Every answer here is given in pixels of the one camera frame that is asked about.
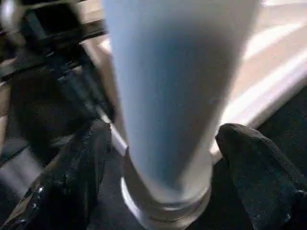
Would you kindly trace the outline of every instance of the white cylinder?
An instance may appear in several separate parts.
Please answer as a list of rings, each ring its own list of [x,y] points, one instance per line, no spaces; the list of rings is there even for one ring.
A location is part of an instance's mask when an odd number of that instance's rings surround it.
[[[103,2],[131,162],[161,204],[210,188],[209,148],[258,2]]]

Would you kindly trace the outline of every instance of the cylindrical object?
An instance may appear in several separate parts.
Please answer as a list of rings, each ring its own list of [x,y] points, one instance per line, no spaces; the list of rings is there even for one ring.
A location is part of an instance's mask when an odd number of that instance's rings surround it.
[[[258,2],[104,0],[132,174],[155,204],[178,210],[210,191],[209,148]]]

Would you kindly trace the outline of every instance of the metal base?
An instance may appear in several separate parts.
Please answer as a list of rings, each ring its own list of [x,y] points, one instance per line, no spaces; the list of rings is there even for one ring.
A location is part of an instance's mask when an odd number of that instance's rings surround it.
[[[203,213],[211,196],[209,187],[200,199],[189,203],[158,203],[139,179],[128,154],[125,156],[124,177],[120,183],[125,204],[138,222],[148,230],[186,229]]]

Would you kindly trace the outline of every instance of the black fabric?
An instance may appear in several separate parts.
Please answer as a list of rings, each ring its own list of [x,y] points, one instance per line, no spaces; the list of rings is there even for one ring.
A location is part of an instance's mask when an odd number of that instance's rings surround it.
[[[216,141],[254,229],[283,228],[294,217],[294,207],[305,203],[307,180],[303,174],[257,130],[225,124]],[[306,228],[303,223],[296,226],[297,230]]]
[[[258,130],[307,176],[307,88],[281,107]]]
[[[110,147],[110,126],[88,122],[35,179],[2,230],[85,229]]]

